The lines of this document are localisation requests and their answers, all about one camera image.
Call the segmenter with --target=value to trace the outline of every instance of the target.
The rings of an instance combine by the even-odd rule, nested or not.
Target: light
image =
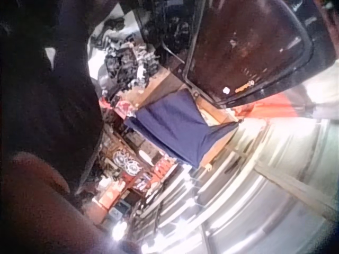
[[[165,240],[165,237],[161,233],[158,233],[154,239],[156,244],[162,243],[164,240]]]
[[[184,179],[185,179],[186,182],[188,182],[189,180],[191,180],[190,174],[189,174],[189,173],[185,174],[185,175],[184,175]]]
[[[112,237],[115,241],[120,241],[125,235],[127,229],[127,222],[118,222],[118,224],[112,230]]]
[[[192,169],[192,166],[191,166],[191,165],[188,165],[188,164],[184,164],[184,165],[182,165],[182,167],[183,167],[184,169],[187,169],[187,170],[191,170],[191,169]]]
[[[176,229],[183,229],[187,225],[187,221],[180,219],[176,224]]]
[[[142,252],[142,254],[148,254],[149,253],[149,247],[146,243],[143,246],[141,246],[141,252]]]
[[[146,154],[144,151],[139,150],[139,155],[144,159],[144,161],[146,161],[148,164],[150,164],[151,166],[154,166],[154,164],[152,163],[152,159],[150,158],[150,156],[148,156],[148,154]]]
[[[164,249],[166,238],[161,234],[158,233],[154,239],[154,252],[161,252]]]
[[[194,187],[194,184],[192,184],[192,182],[191,181],[189,181],[189,182],[186,182],[185,183],[185,187],[186,187],[186,189],[192,189],[193,187]]]
[[[195,205],[195,201],[194,201],[194,198],[191,197],[189,199],[186,200],[186,204],[189,206],[189,207],[193,207]]]

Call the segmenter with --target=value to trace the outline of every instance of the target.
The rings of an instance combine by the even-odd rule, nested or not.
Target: navy blue fabric
[[[125,124],[195,168],[217,140],[238,126],[236,122],[208,126],[187,89],[139,109]]]

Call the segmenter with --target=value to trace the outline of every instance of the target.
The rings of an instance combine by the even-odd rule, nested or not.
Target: machinery
[[[98,37],[91,37],[91,47],[106,53],[105,68],[99,73],[99,84],[104,98],[115,106],[118,92],[135,86],[146,88],[149,78],[158,71],[159,62],[152,45],[137,44],[135,35],[124,39],[114,37],[112,31],[122,29],[123,19],[108,20]]]

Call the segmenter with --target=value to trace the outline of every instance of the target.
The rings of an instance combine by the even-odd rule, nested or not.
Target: orange object
[[[283,93],[261,99],[254,103],[234,107],[236,117],[247,118],[275,118],[275,117],[298,117],[291,102]]]

